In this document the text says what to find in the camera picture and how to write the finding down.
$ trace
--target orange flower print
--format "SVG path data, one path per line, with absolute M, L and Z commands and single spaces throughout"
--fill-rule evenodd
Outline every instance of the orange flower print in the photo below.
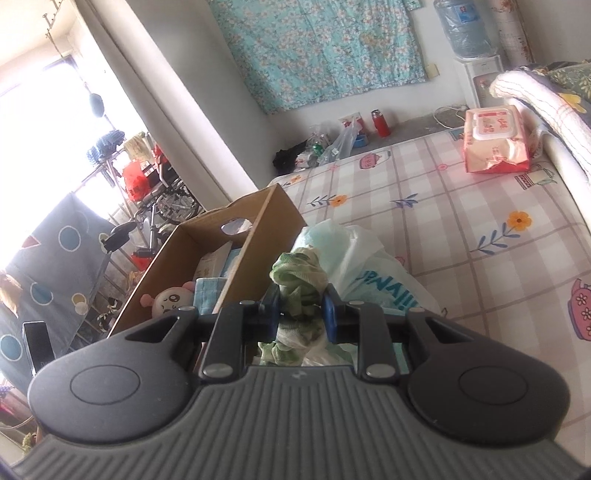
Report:
M 517 232 L 522 232 L 529 226 L 531 226 L 531 218 L 525 212 L 511 212 L 507 219 L 507 225 Z
M 337 195 L 336 197 L 329 200 L 331 207 L 340 207 L 347 201 L 346 195 Z
M 295 177 L 290 178 L 287 182 L 282 184 L 282 187 L 288 187 L 293 185 L 294 183 L 298 183 L 301 180 L 301 175 L 296 175 Z
M 481 252 L 486 255 L 495 255 L 499 250 L 509 248 L 506 239 L 520 238 L 521 235 L 514 232 L 522 232 L 531 225 L 531 218 L 525 212 L 514 211 L 509 214 L 509 218 L 503 223 L 500 229 L 495 228 L 491 233 L 491 239 L 487 235 L 482 235 L 478 246 L 470 252 Z

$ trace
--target power cord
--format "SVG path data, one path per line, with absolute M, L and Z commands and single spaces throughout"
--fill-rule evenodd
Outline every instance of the power cord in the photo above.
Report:
M 433 118 L 435 119 L 435 121 L 441 125 L 443 128 L 447 128 L 448 130 L 452 130 L 454 128 L 458 128 L 458 127 L 450 127 L 449 125 L 444 124 L 441 120 L 439 120 L 437 118 L 437 114 L 446 110 L 454 110 L 456 112 L 456 117 L 458 117 L 460 120 L 465 121 L 466 117 L 465 116 L 461 116 L 460 112 L 466 112 L 466 110 L 468 110 L 467 105 L 446 105 L 446 106 L 441 106 L 439 107 L 437 110 L 435 110 L 433 112 Z

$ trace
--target checkered bed sheet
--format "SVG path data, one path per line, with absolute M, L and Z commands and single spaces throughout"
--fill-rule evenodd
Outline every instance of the checkered bed sheet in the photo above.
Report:
M 571 407 L 557 441 L 590 464 L 591 235 L 547 157 L 525 175 L 468 174 L 458 133 L 271 183 L 309 225 L 375 232 L 448 318 L 558 370 Z

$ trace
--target teal floral curtain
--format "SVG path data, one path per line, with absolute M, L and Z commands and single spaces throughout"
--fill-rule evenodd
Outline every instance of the teal floral curtain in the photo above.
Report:
M 425 81 L 418 0 L 209 0 L 266 113 Z

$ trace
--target pink teapot print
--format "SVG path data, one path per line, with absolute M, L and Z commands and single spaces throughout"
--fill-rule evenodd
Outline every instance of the pink teapot print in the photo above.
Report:
M 573 284 L 568 308 L 577 337 L 591 342 L 591 290 L 580 278 Z
M 359 160 L 359 168 L 361 170 L 367 170 L 369 168 L 374 168 L 381 159 L 389 159 L 392 156 L 392 152 L 390 150 L 383 150 L 378 153 L 368 153 L 367 155 L 361 157 Z

